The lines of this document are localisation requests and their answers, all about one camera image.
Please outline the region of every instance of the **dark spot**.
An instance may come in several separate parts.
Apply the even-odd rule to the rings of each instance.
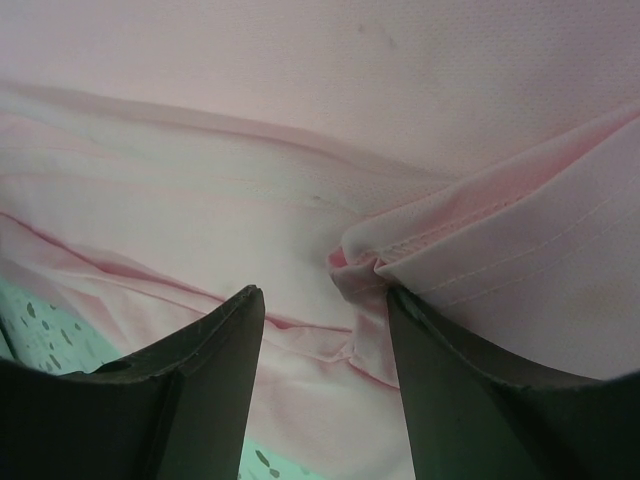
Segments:
[[[73,346],[73,343],[71,343],[71,340],[69,340],[69,337],[67,336],[67,332],[65,332],[64,330],[60,330],[60,333],[62,334],[62,336],[64,337],[64,339],[67,341],[67,343],[71,346]]]
[[[53,355],[49,354],[49,358],[51,359],[51,361],[53,362],[53,364],[56,366],[56,368],[58,370],[60,370],[60,368],[62,368],[60,366],[60,362],[58,362],[58,359],[56,357],[54,357]]]
[[[93,352],[93,348],[91,348],[89,340],[84,341],[84,346],[87,348],[87,352],[89,352],[89,355],[91,355],[93,358],[96,358],[96,354]]]
[[[271,464],[269,463],[269,460],[267,460],[267,457],[264,456],[264,454],[260,451],[260,450],[256,450],[256,455],[258,456],[258,459],[267,467],[270,468]]]

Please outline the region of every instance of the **pink cloth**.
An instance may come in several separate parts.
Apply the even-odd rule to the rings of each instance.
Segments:
[[[546,365],[640,365],[638,24],[623,0],[5,2],[0,269],[125,352],[259,285],[248,434],[411,478],[389,283]]]

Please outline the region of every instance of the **stitching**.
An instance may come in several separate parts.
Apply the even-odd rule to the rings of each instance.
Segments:
[[[362,293],[362,292],[366,292],[367,290],[373,290],[376,288],[380,288],[380,287],[385,287],[387,286],[387,283],[376,283],[375,285],[369,285],[367,287],[364,288],[359,288],[358,290],[353,290],[351,292],[345,292],[346,296],[350,296],[350,295],[355,295],[357,293]]]
[[[399,243],[395,243],[392,245],[388,245],[386,247],[383,247],[382,249],[374,249],[374,250],[369,250],[367,252],[364,252],[360,255],[358,255],[358,257],[355,259],[355,263],[356,264],[360,264],[366,260],[368,260],[369,258],[371,258],[371,256],[380,256],[381,258],[383,258],[383,256],[385,255],[389,255],[389,254],[393,254],[393,253],[405,253],[405,254],[411,254],[414,251],[422,248],[423,243],[425,240],[427,240],[429,237],[432,237],[433,235],[436,235],[438,233],[442,233],[445,232],[451,228],[455,228],[469,220],[472,220],[478,216],[483,216],[486,215],[488,213],[491,213],[493,211],[495,211],[496,209],[499,208],[505,208],[515,202],[518,202],[519,200],[522,200],[524,197],[526,197],[527,195],[529,195],[531,193],[531,191],[527,191],[524,194],[521,194],[517,197],[514,197],[511,200],[505,200],[499,203],[494,203],[493,205],[490,205],[488,207],[483,208],[482,210],[477,210],[473,213],[470,213],[469,215],[462,217],[458,220],[455,220],[453,222],[447,223],[445,225],[441,225],[437,228],[434,228],[432,230],[429,230],[427,232],[423,232],[420,233],[418,235],[414,235],[411,236]]]
[[[524,257],[526,255],[529,255],[531,253],[537,252],[538,250],[541,250],[541,249],[545,248],[547,245],[550,245],[551,243],[559,240],[561,237],[563,237],[567,233],[571,232],[572,230],[575,230],[575,228],[578,227],[578,225],[580,225],[585,220],[587,220],[590,216],[595,214],[603,206],[605,206],[606,204],[610,203],[616,196],[618,196],[619,194],[624,192],[626,189],[628,189],[629,186],[638,179],[638,177],[640,177],[640,174],[636,174],[629,182],[627,182],[625,185],[623,185],[618,190],[613,192],[611,194],[611,196],[609,196],[608,198],[606,198],[605,200],[600,202],[593,209],[591,209],[589,212],[587,212],[585,215],[583,215],[581,218],[579,218],[576,222],[574,222],[573,224],[569,225],[568,228],[566,228],[565,230],[563,230],[562,232],[560,232],[556,236],[552,237],[551,239],[547,240],[546,242],[541,243],[540,245],[537,245],[535,247],[532,247],[529,250],[526,250],[524,252],[518,253],[516,255],[512,255],[511,257],[503,258],[502,260],[499,260],[499,261],[497,261],[495,263],[492,263],[490,265],[487,265],[487,266],[484,266],[482,268],[479,268],[478,270],[474,270],[472,272],[468,272],[468,273],[459,275],[459,276],[454,277],[452,279],[449,279],[449,280],[447,280],[445,282],[442,282],[442,283],[440,283],[440,284],[438,284],[438,285],[436,285],[434,287],[430,287],[430,288],[428,288],[426,290],[422,290],[422,291],[419,291],[419,292],[416,292],[416,293],[417,294],[425,294],[425,293],[433,292],[435,290],[439,290],[439,289],[441,289],[443,287],[449,286],[449,285],[451,285],[453,283],[456,283],[456,282],[458,282],[460,280],[463,280],[463,279],[465,279],[467,277],[470,277],[472,275],[477,275],[478,273],[486,272],[487,270],[491,270],[491,269],[493,269],[495,267],[498,267],[499,265],[502,265],[504,263],[516,260],[518,258]]]
[[[602,237],[605,233],[609,232],[610,230],[612,230],[614,227],[616,227],[618,224],[622,223],[624,220],[626,220],[627,218],[629,218],[630,216],[632,216],[634,213],[636,213],[637,211],[640,210],[640,207],[636,207],[633,210],[631,210],[629,213],[623,215],[622,217],[620,217],[618,220],[616,220],[615,222],[613,222],[611,225],[609,225],[607,228],[605,228],[604,230],[602,230],[600,233],[594,235],[593,237],[591,237],[589,240],[587,240],[584,244],[582,244],[580,247],[576,248],[575,250],[567,253],[566,255],[562,256],[559,260],[557,260],[556,262],[547,265],[544,268],[541,268],[539,270],[536,270],[534,272],[531,272],[527,275],[524,275],[520,278],[516,278],[515,280],[510,280],[506,283],[503,283],[502,285],[498,285],[497,287],[485,290],[483,292],[477,293],[475,295],[471,295],[468,297],[463,297],[459,300],[455,300],[447,305],[445,305],[443,308],[450,308],[453,307],[454,305],[459,305],[461,303],[467,303],[470,302],[472,300],[477,300],[480,297],[484,297],[486,295],[489,295],[493,292],[496,292],[498,290],[501,290],[505,287],[508,287],[509,285],[513,285],[516,283],[521,283],[524,280],[527,280],[531,277],[534,277],[540,273],[546,272],[547,270],[551,270],[552,268],[558,266],[560,263],[564,262],[567,258],[572,257],[573,255],[575,255],[576,253],[584,250],[588,245],[590,245],[591,243],[593,243],[595,240],[597,240],[598,238]]]

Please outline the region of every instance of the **mint green fabric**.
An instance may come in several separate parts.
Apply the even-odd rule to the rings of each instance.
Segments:
[[[0,277],[0,321],[21,363],[52,375],[92,372],[122,355],[91,325]],[[12,358],[0,333],[0,357]],[[245,439],[244,480],[323,480],[309,470]]]

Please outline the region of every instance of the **pink fabric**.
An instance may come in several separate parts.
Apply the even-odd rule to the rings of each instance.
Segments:
[[[389,283],[543,364],[640,365],[639,23],[623,0],[5,2],[0,270],[125,352],[258,284],[248,434],[411,478]]]

